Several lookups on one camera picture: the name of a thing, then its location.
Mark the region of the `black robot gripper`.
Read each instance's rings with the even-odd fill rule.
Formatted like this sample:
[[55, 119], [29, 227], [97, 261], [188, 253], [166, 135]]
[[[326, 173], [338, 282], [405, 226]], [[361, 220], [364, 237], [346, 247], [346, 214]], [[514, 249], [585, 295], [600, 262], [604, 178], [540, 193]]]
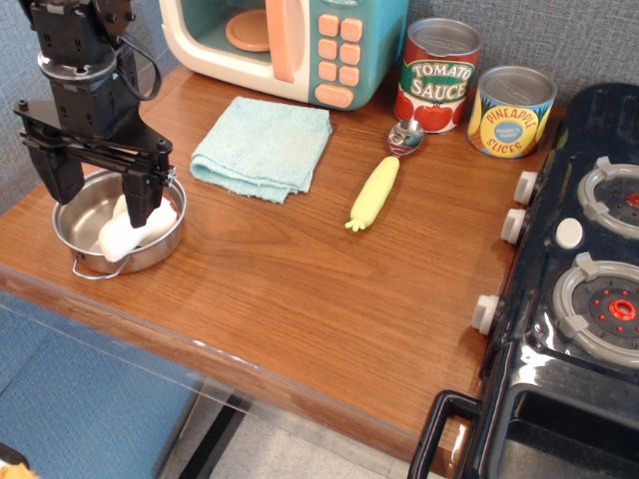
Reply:
[[85, 164], [120, 174], [131, 226], [143, 227], [160, 206], [162, 183], [174, 180], [171, 142], [144, 123], [136, 62], [97, 65], [40, 61], [51, 100], [19, 100], [13, 111], [22, 141], [51, 197], [69, 204], [84, 188]]

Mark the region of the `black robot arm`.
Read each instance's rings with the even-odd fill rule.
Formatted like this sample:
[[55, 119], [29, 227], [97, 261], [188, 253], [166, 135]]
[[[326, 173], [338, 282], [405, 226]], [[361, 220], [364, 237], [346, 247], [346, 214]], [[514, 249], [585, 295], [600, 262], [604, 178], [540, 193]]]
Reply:
[[41, 51], [49, 101], [20, 100], [14, 112], [32, 164], [51, 197], [69, 204], [83, 189], [86, 164], [122, 177], [130, 222], [139, 228], [161, 204], [176, 177], [171, 142], [147, 126], [140, 105], [150, 94], [138, 82], [137, 55], [155, 59], [127, 27], [136, 16], [128, 1], [24, 1]]

